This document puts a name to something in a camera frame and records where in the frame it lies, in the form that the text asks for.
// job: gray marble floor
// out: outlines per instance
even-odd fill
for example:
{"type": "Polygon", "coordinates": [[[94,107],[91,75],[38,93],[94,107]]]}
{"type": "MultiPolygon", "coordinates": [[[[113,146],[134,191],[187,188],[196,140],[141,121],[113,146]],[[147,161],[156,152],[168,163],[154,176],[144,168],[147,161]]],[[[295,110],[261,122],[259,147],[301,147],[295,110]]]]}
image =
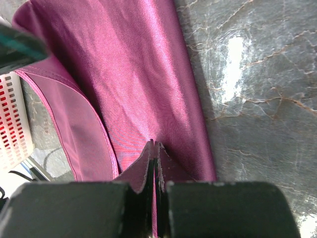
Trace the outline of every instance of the gray marble floor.
{"type": "MultiPolygon", "coordinates": [[[[5,10],[2,15],[10,20],[23,1],[4,0],[0,15],[5,10]]],[[[219,180],[276,184],[288,199],[302,237],[317,237],[317,1],[175,4],[219,180]]],[[[28,95],[39,153],[55,150],[51,156],[58,153],[56,157],[63,158],[47,112],[28,95]],[[38,127],[36,121],[47,126],[38,127]]]]}

